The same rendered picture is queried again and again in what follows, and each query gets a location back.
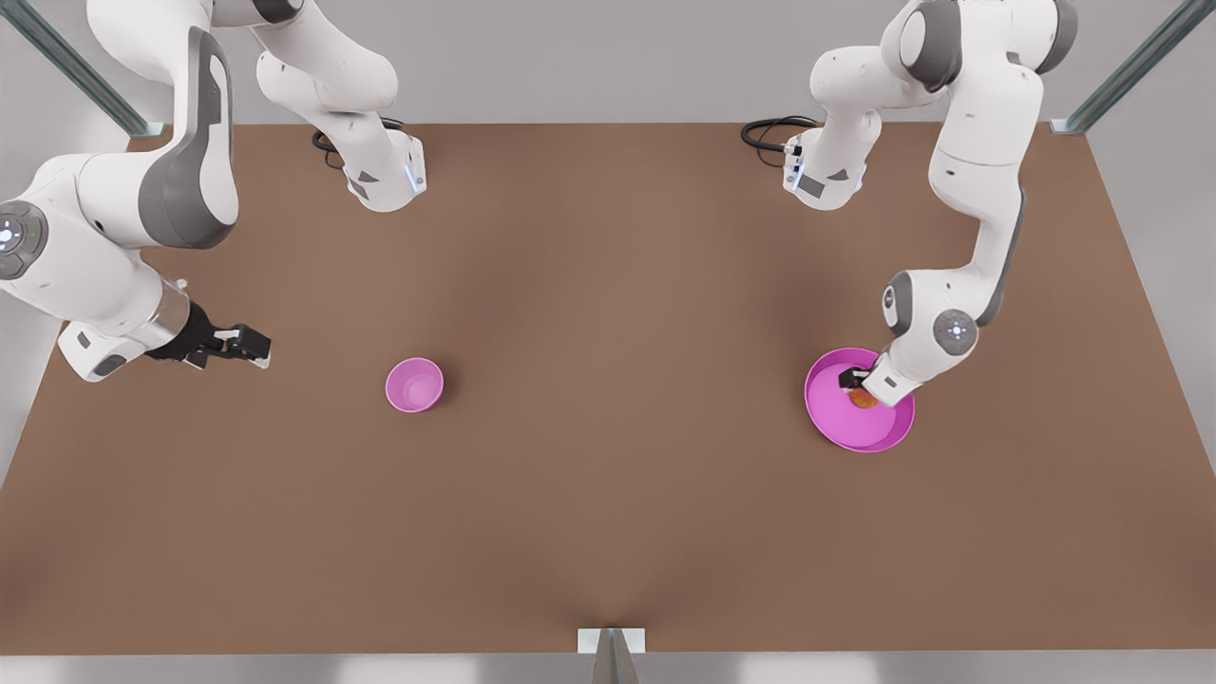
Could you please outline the pink plate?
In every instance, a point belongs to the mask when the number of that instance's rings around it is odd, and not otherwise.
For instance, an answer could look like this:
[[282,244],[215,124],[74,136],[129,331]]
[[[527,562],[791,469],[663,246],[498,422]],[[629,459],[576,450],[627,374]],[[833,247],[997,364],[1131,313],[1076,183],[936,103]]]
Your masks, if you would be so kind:
[[838,376],[848,368],[869,368],[876,351],[838,348],[809,368],[804,385],[809,419],[834,443],[856,453],[882,453],[907,437],[914,424],[916,400],[903,397],[896,407],[858,408],[840,389]]

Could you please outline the pink bowl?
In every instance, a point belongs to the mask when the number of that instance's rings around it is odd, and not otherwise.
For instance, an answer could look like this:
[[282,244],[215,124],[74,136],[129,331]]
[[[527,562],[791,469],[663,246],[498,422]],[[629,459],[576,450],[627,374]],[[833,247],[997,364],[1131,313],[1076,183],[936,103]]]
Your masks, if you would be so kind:
[[430,409],[441,398],[445,379],[429,359],[413,357],[399,361],[384,381],[387,400],[396,410],[417,414]]

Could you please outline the silver frame post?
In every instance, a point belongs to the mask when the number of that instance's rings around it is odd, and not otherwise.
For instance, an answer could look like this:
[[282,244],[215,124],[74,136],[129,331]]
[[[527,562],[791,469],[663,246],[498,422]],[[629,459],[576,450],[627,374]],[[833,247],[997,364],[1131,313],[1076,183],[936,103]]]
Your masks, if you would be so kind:
[[643,628],[578,628],[578,654],[595,655],[591,684],[641,684],[635,654],[646,654]]
[[1190,35],[1207,16],[1216,12],[1216,0],[1182,0],[1160,26],[1152,30],[1143,43],[1118,66],[1107,82],[1094,88],[1077,110],[1059,120],[1049,120],[1052,133],[1058,135],[1083,135],[1111,111],[1113,106],[1133,90],[1160,62]]
[[101,77],[88,60],[50,26],[28,0],[0,0],[0,16],[9,21],[27,43],[38,47],[44,57],[90,99],[130,138],[156,138],[164,133],[164,123],[151,123]]

